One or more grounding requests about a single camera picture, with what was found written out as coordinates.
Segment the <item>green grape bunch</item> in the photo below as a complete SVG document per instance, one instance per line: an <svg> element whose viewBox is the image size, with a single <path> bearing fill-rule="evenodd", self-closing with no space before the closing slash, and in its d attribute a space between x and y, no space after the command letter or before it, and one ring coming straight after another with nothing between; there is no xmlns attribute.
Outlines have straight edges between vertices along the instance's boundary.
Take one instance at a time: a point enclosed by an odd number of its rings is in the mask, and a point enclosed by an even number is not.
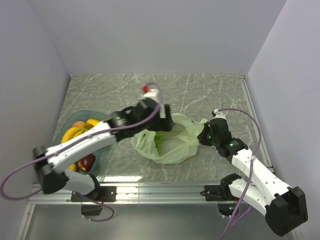
<svg viewBox="0 0 320 240"><path fill-rule="evenodd" d="M159 155L161 155L161 153L162 153L163 136L164 136L164 134L161 131L156 132L155 136L154 136L155 149L157 150Z"/></svg>

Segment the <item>green plastic bag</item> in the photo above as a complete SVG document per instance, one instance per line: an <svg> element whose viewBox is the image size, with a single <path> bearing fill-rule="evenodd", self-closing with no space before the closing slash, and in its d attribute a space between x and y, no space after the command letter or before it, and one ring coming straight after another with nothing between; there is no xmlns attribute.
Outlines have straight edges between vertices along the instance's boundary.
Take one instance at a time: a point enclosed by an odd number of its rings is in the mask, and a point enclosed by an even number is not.
<svg viewBox="0 0 320 240"><path fill-rule="evenodd" d="M197 122L180 113L171 116L174 123L172 130L161 131L163 132L161 155L155 148L156 132L149 130L144 130L131 139L131 145L138 154L164 165L177 165L196 155L199 146L197 136L207 120L203 118Z"/></svg>

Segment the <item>yellow banana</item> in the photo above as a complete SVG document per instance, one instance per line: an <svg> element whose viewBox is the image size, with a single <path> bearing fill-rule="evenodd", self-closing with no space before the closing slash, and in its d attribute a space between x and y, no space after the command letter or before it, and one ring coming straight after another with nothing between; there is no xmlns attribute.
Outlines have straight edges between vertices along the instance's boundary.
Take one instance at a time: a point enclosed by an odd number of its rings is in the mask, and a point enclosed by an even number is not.
<svg viewBox="0 0 320 240"><path fill-rule="evenodd" d="M61 144L68 142L69 140L78 137L79 135L87 132L88 130L92 129L94 126L90 123L85 122L81 126L72 126L69 128L63 135L61 139Z"/></svg>

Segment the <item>dark red apple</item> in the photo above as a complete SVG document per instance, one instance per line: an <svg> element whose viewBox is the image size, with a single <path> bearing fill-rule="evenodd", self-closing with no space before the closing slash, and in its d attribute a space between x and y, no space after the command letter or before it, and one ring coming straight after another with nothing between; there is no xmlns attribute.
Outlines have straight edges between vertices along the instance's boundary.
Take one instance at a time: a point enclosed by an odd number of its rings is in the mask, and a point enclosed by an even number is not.
<svg viewBox="0 0 320 240"><path fill-rule="evenodd" d="M77 162L77 167L82 171L82 172L89 172L94 163L96 161L96 157L91 153L83 158L81 158L78 162Z"/></svg>

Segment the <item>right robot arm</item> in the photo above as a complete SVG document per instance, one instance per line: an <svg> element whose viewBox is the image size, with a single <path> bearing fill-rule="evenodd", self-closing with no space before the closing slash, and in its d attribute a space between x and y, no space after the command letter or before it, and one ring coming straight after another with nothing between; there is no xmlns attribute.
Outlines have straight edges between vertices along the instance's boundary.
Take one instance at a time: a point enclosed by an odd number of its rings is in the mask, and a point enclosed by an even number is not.
<svg viewBox="0 0 320 240"><path fill-rule="evenodd" d="M303 190L283 182L253 156L242 140L232 137L224 118L217 116L206 122L197 139L202 145L214 146L251 182L232 173L222 178L218 186L204 186L201 195L206 201L244 200L264 216L269 228L280 237L308 221Z"/></svg>

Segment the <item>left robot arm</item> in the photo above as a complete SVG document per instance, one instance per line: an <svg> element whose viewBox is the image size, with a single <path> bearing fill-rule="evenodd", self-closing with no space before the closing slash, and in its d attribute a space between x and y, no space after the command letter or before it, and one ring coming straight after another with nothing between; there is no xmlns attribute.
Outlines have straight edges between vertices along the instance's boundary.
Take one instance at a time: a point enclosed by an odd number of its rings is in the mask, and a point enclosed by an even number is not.
<svg viewBox="0 0 320 240"><path fill-rule="evenodd" d="M35 165L43 193L49 195L64 189L83 195L89 201L97 200L102 191L97 178L92 174L71 171L68 167L97 150L144 130L171 131L174 123L170 105L164 105L164 118L160 116L160 108L160 103L144 98L136 106L113 112L80 136L44 150Z"/></svg>

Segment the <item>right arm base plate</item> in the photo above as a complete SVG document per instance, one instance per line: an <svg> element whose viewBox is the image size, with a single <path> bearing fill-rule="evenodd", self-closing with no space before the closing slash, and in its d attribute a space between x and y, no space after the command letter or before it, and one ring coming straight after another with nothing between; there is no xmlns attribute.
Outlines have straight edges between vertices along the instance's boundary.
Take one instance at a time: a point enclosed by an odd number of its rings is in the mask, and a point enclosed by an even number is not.
<svg viewBox="0 0 320 240"><path fill-rule="evenodd" d="M205 198L206 202L225 200L219 185L205 185L204 190L200 192L200 195Z"/></svg>

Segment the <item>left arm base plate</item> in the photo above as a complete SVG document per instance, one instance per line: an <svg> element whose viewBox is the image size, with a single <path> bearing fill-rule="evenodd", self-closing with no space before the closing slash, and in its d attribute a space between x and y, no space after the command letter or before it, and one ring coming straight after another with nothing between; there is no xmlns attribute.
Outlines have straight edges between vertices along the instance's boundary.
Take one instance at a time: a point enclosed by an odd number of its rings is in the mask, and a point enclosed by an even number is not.
<svg viewBox="0 0 320 240"><path fill-rule="evenodd" d="M115 202L117 195L116 186L101 186L99 189L95 189L92 193L87 195L81 195L77 192L71 194L71 202Z"/></svg>

